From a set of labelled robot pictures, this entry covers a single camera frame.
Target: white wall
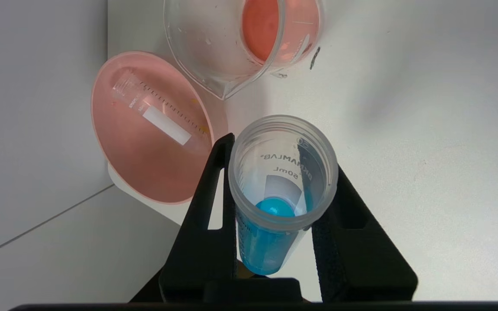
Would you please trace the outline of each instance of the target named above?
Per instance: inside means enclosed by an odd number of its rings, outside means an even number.
[[[111,185],[89,111],[105,0],[0,0],[0,244]]]
[[[0,311],[127,302],[163,267],[179,229],[112,186],[0,248]]]

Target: black marker stain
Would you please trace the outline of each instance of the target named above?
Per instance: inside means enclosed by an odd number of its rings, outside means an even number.
[[[310,61],[310,69],[312,70],[314,67],[314,61],[316,60],[316,57],[318,56],[318,53],[320,52],[320,47],[316,49],[316,53],[314,53],[313,59]]]

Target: orange liquid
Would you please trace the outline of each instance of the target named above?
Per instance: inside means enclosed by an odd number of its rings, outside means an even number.
[[[253,55],[263,62],[274,47],[278,18],[278,2],[274,0],[247,0],[243,7],[243,39]]]

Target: white table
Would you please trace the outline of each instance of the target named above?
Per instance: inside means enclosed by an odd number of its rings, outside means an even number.
[[[314,68],[308,57],[233,96],[229,130],[269,114],[315,124],[417,273],[415,300],[498,299],[498,1],[324,6]],[[110,0],[108,44],[170,59],[162,2]],[[188,207],[141,201],[179,224]],[[310,234],[275,276],[320,300]]]

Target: white surface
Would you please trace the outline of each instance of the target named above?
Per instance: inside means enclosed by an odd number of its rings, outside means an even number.
[[[182,146],[189,140],[191,134],[186,132],[181,126],[168,118],[154,106],[147,108],[144,112],[144,118],[151,122],[154,126],[160,128],[164,133],[176,140]]]
[[[188,212],[188,207],[190,202],[176,204],[176,205],[166,205],[157,203],[151,199],[148,199],[139,193],[135,192],[130,186],[128,186],[124,180],[116,173],[111,165],[109,166],[109,176],[115,183],[115,185],[121,189],[122,191],[128,193],[129,195],[135,197],[139,201],[142,201],[147,206],[151,207],[155,211],[158,211],[160,214],[168,217],[168,219],[174,221],[175,223],[181,225],[184,221],[184,217]],[[217,185],[224,184],[224,170],[220,171],[220,175],[218,177]],[[216,187],[216,197],[223,197],[223,187]],[[209,229],[220,229],[222,228],[222,204],[221,200],[216,200],[213,204],[213,212],[211,214],[211,219],[209,221]]]
[[[0,0],[0,244],[112,184],[89,111],[104,0]]]
[[[179,229],[111,187],[0,248],[0,311],[127,302],[164,266]]]
[[[269,114],[315,124],[417,273],[415,300],[498,299],[498,1],[324,5],[314,68],[233,96],[230,130]],[[161,16],[160,1],[111,0],[109,55],[169,53]],[[310,235],[280,273],[320,300]]]

